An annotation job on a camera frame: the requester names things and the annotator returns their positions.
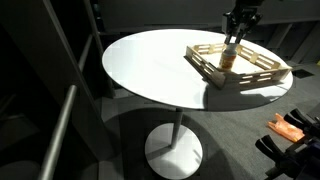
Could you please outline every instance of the floor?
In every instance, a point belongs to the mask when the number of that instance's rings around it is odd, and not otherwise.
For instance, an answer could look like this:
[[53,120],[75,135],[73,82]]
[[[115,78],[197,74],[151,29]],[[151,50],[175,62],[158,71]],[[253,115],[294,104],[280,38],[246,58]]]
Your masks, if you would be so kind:
[[[274,119],[275,113],[285,115],[294,108],[308,113],[320,103],[320,66],[290,65],[314,76],[294,77],[288,93],[271,104],[235,112],[184,113],[182,124],[198,136],[203,148],[201,166],[188,180],[266,178],[265,172],[274,167],[274,163],[255,147],[256,140],[269,134],[280,149],[291,145],[290,141],[269,129],[267,122]],[[155,127],[173,122],[176,118],[174,107],[154,103],[126,91],[122,94],[125,98],[102,99],[102,117],[118,155],[113,161],[117,171],[113,176],[118,180],[163,179],[146,162],[144,143]],[[277,179],[290,178],[282,175]]]

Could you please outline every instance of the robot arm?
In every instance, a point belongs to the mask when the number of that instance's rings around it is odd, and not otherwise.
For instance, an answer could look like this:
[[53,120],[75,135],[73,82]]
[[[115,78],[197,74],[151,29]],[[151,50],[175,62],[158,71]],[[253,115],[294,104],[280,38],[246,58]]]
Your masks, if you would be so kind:
[[264,0],[237,0],[236,6],[232,12],[223,14],[222,31],[226,34],[225,44],[229,44],[231,37],[236,37],[236,44],[248,31],[255,26],[262,18],[261,14],[257,14],[257,8]]

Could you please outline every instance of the white round table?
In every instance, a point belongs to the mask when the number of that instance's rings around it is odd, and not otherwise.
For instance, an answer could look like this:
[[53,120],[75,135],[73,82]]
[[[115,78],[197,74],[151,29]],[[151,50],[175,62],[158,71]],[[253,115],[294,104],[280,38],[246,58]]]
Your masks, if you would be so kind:
[[[262,106],[283,96],[293,77],[280,84],[246,91],[219,90],[205,82],[185,59],[186,47],[222,43],[225,35],[198,30],[155,30],[124,37],[110,45],[103,54],[107,74],[125,89],[160,103],[178,108],[206,111],[235,111]],[[242,45],[286,65],[277,55],[251,42]],[[237,72],[246,66],[235,62]],[[202,147],[187,127],[164,124],[147,138],[145,154],[151,168],[167,179],[184,179],[200,166]]]

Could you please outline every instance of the table pedestal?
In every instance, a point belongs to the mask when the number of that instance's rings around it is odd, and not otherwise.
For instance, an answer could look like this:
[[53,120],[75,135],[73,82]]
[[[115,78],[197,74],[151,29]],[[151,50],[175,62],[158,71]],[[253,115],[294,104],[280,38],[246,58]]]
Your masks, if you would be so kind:
[[202,161],[202,147],[197,136],[180,125],[167,123],[148,136],[145,154],[151,168],[167,179],[185,179],[197,171]]

